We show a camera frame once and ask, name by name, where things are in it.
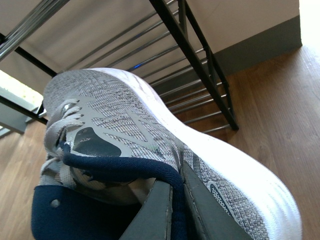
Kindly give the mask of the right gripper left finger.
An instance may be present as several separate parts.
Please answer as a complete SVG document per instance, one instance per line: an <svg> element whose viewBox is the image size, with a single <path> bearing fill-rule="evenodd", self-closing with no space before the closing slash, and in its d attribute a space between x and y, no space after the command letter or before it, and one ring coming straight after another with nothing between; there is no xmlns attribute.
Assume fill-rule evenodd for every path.
<svg viewBox="0 0 320 240"><path fill-rule="evenodd" d="M170 240L172 228L172 187L156 180L145 203L124 231L121 240Z"/></svg>

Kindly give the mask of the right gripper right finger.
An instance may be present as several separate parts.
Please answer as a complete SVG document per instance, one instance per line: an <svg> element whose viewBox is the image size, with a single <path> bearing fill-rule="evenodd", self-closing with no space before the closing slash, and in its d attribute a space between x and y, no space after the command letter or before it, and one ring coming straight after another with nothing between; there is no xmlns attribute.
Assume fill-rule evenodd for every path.
<svg viewBox="0 0 320 240"><path fill-rule="evenodd" d="M189 240L250 240L186 161L183 162L187 236Z"/></svg>

